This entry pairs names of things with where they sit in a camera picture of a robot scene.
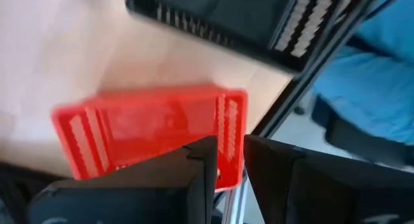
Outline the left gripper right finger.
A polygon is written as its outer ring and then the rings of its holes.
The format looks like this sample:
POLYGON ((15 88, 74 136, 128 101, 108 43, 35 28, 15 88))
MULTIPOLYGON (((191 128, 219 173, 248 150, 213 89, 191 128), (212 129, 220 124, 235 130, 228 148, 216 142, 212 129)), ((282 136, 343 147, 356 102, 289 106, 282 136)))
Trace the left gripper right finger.
POLYGON ((244 158, 265 223, 412 223, 413 174, 245 136, 244 158))

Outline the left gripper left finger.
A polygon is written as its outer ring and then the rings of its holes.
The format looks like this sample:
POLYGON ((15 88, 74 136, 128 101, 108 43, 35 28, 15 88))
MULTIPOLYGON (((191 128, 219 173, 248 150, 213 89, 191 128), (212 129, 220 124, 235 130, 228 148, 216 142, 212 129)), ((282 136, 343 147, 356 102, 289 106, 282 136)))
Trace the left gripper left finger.
POLYGON ((109 175, 51 183, 31 201, 30 223, 210 223, 217 139, 205 137, 109 175))

